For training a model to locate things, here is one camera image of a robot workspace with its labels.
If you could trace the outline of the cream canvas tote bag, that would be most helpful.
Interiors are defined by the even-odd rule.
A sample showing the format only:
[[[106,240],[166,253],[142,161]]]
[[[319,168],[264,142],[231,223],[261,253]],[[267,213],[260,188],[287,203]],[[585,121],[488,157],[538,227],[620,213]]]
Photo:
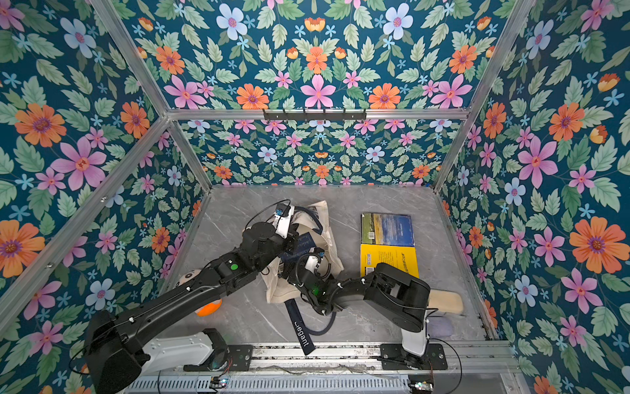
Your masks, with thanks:
[[[329,225],[328,205],[320,201],[300,207],[282,200],[276,203],[271,222],[282,235],[297,231],[297,241],[291,251],[282,252],[263,271],[266,301],[285,305],[300,347],[308,356],[316,349],[313,338],[327,333],[335,321],[329,287],[335,285],[336,276],[344,270]],[[327,326],[320,330],[308,328],[297,300],[328,316]]]

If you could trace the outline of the yellow spine book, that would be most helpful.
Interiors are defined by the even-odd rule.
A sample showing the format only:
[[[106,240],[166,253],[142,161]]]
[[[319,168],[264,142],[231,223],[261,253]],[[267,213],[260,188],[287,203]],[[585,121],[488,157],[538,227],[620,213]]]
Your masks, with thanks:
[[[360,246],[360,272],[362,276],[372,273],[379,264],[389,264],[414,277],[419,277],[418,259],[413,246]]]

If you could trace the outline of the blue green Animal Farm book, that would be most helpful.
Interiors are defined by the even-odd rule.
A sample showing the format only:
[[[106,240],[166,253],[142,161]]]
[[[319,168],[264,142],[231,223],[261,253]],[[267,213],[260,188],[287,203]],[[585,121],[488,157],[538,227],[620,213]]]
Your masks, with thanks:
[[[414,247],[412,218],[406,214],[363,213],[361,215],[361,243]]]

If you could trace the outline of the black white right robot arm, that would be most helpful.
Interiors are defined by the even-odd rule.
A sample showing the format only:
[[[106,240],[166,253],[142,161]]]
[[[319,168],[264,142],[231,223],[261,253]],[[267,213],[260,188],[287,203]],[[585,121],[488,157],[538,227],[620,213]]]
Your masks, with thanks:
[[[363,277],[336,279],[331,268],[325,274],[318,271],[324,251],[315,248],[303,254],[286,276],[287,282],[300,292],[303,302],[314,312],[328,316],[326,328],[319,331],[308,328],[297,305],[290,299],[284,302],[293,329],[303,353],[308,356],[316,349],[313,338],[328,333],[335,323],[336,314],[357,302],[364,302],[401,329],[405,363],[425,356],[429,336],[427,316],[433,312],[429,306],[431,287],[423,280],[380,263]]]

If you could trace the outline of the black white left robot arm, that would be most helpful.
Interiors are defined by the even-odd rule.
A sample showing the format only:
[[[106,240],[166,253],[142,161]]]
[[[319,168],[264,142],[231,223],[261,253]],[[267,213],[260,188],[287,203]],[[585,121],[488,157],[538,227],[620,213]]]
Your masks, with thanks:
[[[86,331],[84,359],[95,392],[117,393],[132,384],[149,364],[143,347],[165,329],[199,308],[251,283],[283,253],[295,248],[298,226],[277,233],[272,223],[254,223],[233,251],[210,261],[200,273],[160,297],[114,315],[101,310]]]

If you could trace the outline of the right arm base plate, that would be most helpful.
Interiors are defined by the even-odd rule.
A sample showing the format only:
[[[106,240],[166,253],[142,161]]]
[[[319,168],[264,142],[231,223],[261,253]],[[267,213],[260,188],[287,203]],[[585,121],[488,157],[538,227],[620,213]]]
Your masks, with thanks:
[[[443,371],[448,369],[444,348],[440,344],[429,344],[423,356],[415,356],[405,351],[401,344],[381,344],[380,354],[373,359],[382,364],[384,370],[426,370]]]

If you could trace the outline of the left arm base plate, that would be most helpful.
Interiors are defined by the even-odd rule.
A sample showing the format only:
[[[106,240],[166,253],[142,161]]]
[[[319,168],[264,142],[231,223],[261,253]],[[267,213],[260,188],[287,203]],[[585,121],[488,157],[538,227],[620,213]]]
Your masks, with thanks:
[[[216,372],[248,371],[252,361],[254,347],[252,345],[228,345],[216,328],[206,328],[201,333],[201,339],[210,343],[210,350],[200,362],[187,364],[185,372]]]

